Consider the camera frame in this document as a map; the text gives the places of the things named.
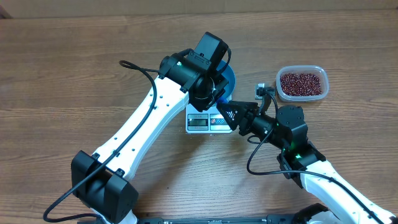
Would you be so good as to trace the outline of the blue plastic measuring scoop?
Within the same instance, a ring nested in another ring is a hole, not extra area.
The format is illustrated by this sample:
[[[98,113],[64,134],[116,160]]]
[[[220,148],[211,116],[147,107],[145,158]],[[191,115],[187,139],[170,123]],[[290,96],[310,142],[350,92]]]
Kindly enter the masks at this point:
[[[222,103],[228,103],[230,100],[231,100],[231,96],[226,97],[226,98],[222,96],[216,101],[216,104],[218,105],[218,104],[222,104]]]

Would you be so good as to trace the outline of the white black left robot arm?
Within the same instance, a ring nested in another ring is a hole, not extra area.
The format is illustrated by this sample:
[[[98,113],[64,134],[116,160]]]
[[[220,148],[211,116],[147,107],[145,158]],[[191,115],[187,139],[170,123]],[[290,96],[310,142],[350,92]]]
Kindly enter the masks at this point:
[[[224,55],[231,55],[228,45],[205,32],[194,49],[164,57],[147,96],[117,133],[94,153],[79,151],[73,158],[72,193],[92,209],[95,223],[137,222],[132,209],[139,194],[129,181],[179,112],[187,105],[208,110],[225,93]]]

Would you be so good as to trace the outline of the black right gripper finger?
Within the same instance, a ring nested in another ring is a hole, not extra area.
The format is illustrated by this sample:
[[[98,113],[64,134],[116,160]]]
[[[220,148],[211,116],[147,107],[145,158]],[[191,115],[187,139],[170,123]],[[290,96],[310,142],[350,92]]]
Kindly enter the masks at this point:
[[[229,106],[228,103],[218,104],[217,106],[218,111],[224,117],[224,120],[228,124],[231,130],[235,130],[237,127],[242,131],[247,128],[248,121],[245,118],[248,111],[245,113],[233,113],[228,111]]]
[[[228,111],[233,113],[245,113],[246,111],[257,111],[259,109],[258,103],[247,101],[230,101],[228,106]]]

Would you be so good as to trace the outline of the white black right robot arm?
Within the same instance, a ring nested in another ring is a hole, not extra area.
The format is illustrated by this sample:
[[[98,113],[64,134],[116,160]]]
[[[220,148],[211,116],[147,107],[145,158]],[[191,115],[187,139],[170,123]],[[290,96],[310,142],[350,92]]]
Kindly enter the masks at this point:
[[[251,102],[219,103],[217,109],[232,130],[237,129],[242,136],[252,133],[261,144],[279,148],[279,173],[322,201],[297,214],[295,222],[320,222],[319,214],[329,212],[338,223],[397,223],[397,216],[345,181],[308,140],[302,107],[282,106],[274,117]]]

